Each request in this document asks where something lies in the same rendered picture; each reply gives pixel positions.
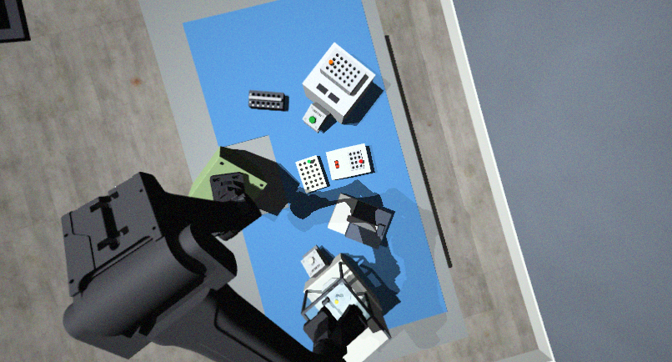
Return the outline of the blue bench mat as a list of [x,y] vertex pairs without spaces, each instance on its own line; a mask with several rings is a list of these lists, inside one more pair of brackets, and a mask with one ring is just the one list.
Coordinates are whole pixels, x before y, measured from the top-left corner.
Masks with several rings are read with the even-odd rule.
[[[277,0],[183,23],[218,147],[269,136],[289,208],[243,229],[265,315],[313,351],[303,331],[303,256],[338,254],[382,305],[388,329],[447,312],[361,0]],[[303,81],[337,43],[375,74],[344,120],[303,122]],[[248,107],[248,91],[285,94],[284,111]],[[365,143],[370,171],[332,180],[326,152]],[[326,187],[305,193],[295,162],[317,155]],[[379,249],[328,222],[345,194],[391,213]]]

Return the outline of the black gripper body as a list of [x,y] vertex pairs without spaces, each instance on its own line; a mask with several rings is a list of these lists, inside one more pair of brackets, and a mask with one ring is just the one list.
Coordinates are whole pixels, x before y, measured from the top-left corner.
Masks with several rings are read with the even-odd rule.
[[317,341],[317,331],[318,331],[318,324],[321,323],[326,317],[330,316],[330,318],[334,321],[336,324],[338,321],[332,316],[332,314],[329,312],[328,309],[324,310],[321,309],[317,315],[315,315],[311,320],[308,320],[304,325],[303,325],[303,331],[306,333],[306,335],[313,341],[313,349],[314,347],[322,342],[322,341],[331,341],[333,342],[336,347],[339,350],[339,347],[337,344],[331,340],[331,339],[321,339]]

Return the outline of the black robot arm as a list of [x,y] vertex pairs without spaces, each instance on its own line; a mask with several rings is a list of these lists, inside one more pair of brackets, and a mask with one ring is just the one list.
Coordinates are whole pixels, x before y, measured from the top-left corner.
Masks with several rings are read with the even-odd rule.
[[226,284],[237,263],[215,237],[228,241],[262,214],[242,173],[209,181],[213,200],[164,193],[138,172],[61,217],[67,333],[125,359],[154,342],[215,362],[347,362],[347,346],[368,328],[357,305],[318,324],[317,341],[339,350],[327,340],[312,352]]

